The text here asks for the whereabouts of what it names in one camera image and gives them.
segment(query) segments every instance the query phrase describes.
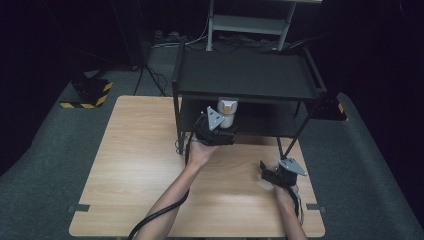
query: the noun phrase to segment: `lower shelf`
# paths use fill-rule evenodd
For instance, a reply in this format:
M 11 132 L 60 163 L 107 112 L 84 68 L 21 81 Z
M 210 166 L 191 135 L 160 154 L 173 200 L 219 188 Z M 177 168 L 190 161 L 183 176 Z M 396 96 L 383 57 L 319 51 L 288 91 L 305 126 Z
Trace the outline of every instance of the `lower shelf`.
M 193 131 L 193 125 L 208 106 L 216 110 L 217 101 L 182 98 L 180 120 L 183 132 Z M 297 127 L 293 114 L 295 102 L 264 104 L 240 102 L 234 118 L 236 134 L 293 138 Z

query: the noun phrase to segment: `wooden table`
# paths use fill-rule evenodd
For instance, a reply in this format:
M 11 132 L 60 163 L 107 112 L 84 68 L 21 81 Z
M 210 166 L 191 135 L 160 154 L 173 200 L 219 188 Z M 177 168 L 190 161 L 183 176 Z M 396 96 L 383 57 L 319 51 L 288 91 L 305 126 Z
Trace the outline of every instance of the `wooden table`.
M 118 98 L 76 211 L 73 236 L 127 236 L 184 168 L 176 153 L 172 98 Z M 300 146 L 291 151 L 306 169 Z M 272 187 L 260 179 L 259 161 L 275 166 L 275 138 L 236 138 L 199 174 L 181 206 L 170 237 L 279 237 L 281 225 Z M 309 177 L 298 177 L 308 237 L 324 235 Z

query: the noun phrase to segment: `yellow and black hazard tape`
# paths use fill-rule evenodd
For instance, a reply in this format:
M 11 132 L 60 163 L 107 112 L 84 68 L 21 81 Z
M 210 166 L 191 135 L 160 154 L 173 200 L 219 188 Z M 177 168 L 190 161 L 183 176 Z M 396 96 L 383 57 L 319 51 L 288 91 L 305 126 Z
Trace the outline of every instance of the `yellow and black hazard tape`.
M 107 95 L 112 88 L 113 82 L 108 82 L 102 92 L 102 96 L 98 98 L 96 101 L 93 102 L 66 102 L 66 101 L 60 101 L 60 106 L 63 108 L 98 108 L 103 105 L 103 103 L 106 101 Z

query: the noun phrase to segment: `gray carpet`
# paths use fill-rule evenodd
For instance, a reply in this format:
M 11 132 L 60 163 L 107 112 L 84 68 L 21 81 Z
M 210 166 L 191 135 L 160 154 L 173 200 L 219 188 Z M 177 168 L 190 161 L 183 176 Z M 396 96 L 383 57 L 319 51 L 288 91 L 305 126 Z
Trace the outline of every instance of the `gray carpet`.
M 175 56 L 175 48 L 152 49 L 149 66 L 169 82 Z M 68 232 L 68 208 L 79 201 L 117 97 L 160 94 L 147 71 L 135 91 L 139 76 L 140 70 L 107 72 L 113 87 L 101 108 L 53 106 L 31 148 L 0 178 L 1 240 L 77 239 Z M 166 91 L 171 90 L 169 82 Z M 322 239 L 424 239 L 355 106 L 343 94 L 339 100 L 348 121 L 311 120 L 300 137 L 318 203 L 327 210 Z

